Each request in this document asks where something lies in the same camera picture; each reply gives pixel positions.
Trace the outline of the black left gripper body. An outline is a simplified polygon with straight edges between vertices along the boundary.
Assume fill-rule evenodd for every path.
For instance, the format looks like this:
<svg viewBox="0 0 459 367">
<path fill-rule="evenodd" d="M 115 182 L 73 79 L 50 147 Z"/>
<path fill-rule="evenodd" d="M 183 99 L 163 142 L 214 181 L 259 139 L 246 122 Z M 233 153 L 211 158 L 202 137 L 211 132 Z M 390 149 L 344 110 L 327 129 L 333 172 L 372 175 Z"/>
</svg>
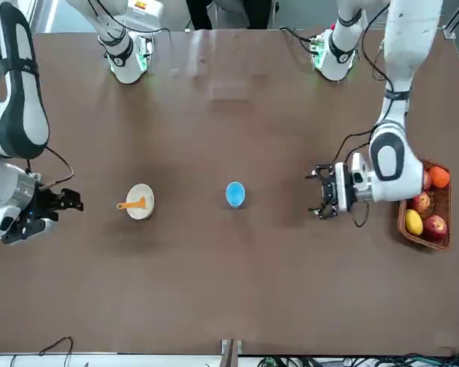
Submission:
<svg viewBox="0 0 459 367">
<path fill-rule="evenodd" d="M 337 188 L 336 179 L 334 174 L 328 174 L 327 176 L 320 176 L 321 180 L 321 196 L 322 196 L 322 208 L 327 206 L 335 206 L 337 204 Z"/>
</svg>

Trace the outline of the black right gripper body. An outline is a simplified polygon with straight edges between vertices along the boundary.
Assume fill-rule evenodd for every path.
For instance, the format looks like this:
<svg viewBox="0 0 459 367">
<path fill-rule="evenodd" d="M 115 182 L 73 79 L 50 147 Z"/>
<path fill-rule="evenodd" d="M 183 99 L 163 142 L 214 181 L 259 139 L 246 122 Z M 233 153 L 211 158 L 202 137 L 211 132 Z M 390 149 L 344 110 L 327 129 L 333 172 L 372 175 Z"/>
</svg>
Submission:
<svg viewBox="0 0 459 367">
<path fill-rule="evenodd" d="M 47 230 L 58 221 L 62 195 L 46 187 L 36 186 L 31 202 L 21 213 L 25 230 Z"/>
</svg>

